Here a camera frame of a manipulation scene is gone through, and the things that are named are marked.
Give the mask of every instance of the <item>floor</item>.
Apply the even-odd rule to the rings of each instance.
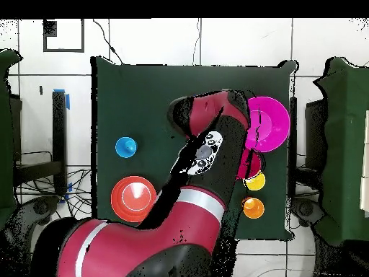
[[[322,98],[312,81],[323,74],[326,59],[344,56],[363,66],[369,61],[369,29],[366,19],[96,19],[106,40],[124,63],[166,63],[168,65],[276,66],[294,59],[299,62],[295,82],[298,99],[298,153],[304,155],[305,104]],[[47,38],[48,48],[81,48],[81,20],[58,19],[57,37]],[[91,69],[90,56],[104,56],[115,63],[118,57],[104,40],[102,29],[92,19],[84,20],[84,53],[43,52],[42,20],[0,20],[0,48],[18,50],[23,59],[9,70],[12,92],[20,94],[22,109],[22,151],[52,151],[51,92],[65,89],[70,95],[67,110],[69,183],[90,170]],[[24,155],[24,164],[48,161],[48,154]],[[304,156],[298,156],[298,165]],[[80,189],[87,202],[69,191],[73,203],[82,204],[76,217],[90,212],[90,178]],[[299,193],[306,192],[297,186]],[[30,186],[17,190],[21,202],[34,195]],[[58,213],[68,216],[66,203]],[[314,241],[310,229],[290,220],[295,234],[289,242],[242,240],[237,247],[233,277],[311,277],[314,269]],[[43,227],[35,230],[35,244]]]

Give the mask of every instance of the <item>dark green table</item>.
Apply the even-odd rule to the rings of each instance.
[[[290,75],[296,69],[294,61],[260,68],[117,66],[103,58],[96,61],[97,216],[113,221],[121,221],[110,205],[114,185],[126,176],[140,175],[150,180],[159,192],[179,150],[185,145],[185,139],[166,119],[172,100],[229,88],[273,97],[288,109]],[[137,152],[130,159],[123,159],[115,152],[115,142],[122,136],[132,137],[138,144]],[[242,215],[236,238],[291,238],[285,230],[287,141],[266,153],[265,159],[267,183],[260,191],[250,193],[263,201],[265,213],[257,220]],[[239,209],[245,196],[246,188],[237,181],[230,209]]]

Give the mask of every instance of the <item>green panel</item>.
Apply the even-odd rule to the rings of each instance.
[[[322,175],[322,205],[328,216],[316,225],[316,231],[334,246],[346,239],[369,240],[369,219],[360,209],[369,69],[351,67],[335,58],[318,84],[327,96],[329,114],[327,163]]]
[[[290,74],[296,64],[286,61],[280,66],[116,66],[97,58],[98,217],[120,221],[110,206],[110,193],[118,180],[140,175],[150,180],[156,191],[166,182],[185,144],[166,119],[172,100],[229,88],[273,97],[288,108]],[[115,152],[115,142],[122,136],[132,137],[138,144],[130,159]],[[237,238],[290,239],[284,228],[286,143],[266,153],[265,159],[267,184],[253,193],[264,201],[264,216],[258,220],[242,216]],[[245,196],[246,188],[237,182],[230,208],[239,208]]]
[[[8,69],[20,61],[12,50],[0,50],[0,230],[15,210],[13,195],[13,129],[8,88]]]

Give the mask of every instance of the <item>magenta bowl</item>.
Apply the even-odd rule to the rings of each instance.
[[[290,133],[290,115],[281,102],[271,97],[248,99],[251,127],[246,148],[269,152],[285,142]]]

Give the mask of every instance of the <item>red robot arm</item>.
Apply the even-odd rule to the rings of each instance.
[[[166,205],[168,213],[161,221],[155,226],[144,221],[136,229],[99,219],[70,220],[64,221],[63,231],[54,221],[37,241],[31,276],[45,277],[40,265],[45,270],[48,260],[51,277],[207,277],[249,127],[246,101],[240,104],[235,96],[224,90],[175,101],[190,101],[187,124],[197,135],[181,150],[172,179],[147,218],[160,220],[156,211]],[[196,129],[191,120],[205,104],[213,112],[206,122],[210,125]],[[205,158],[198,156],[206,150]],[[48,235],[55,240],[56,230],[59,238],[50,246]]]

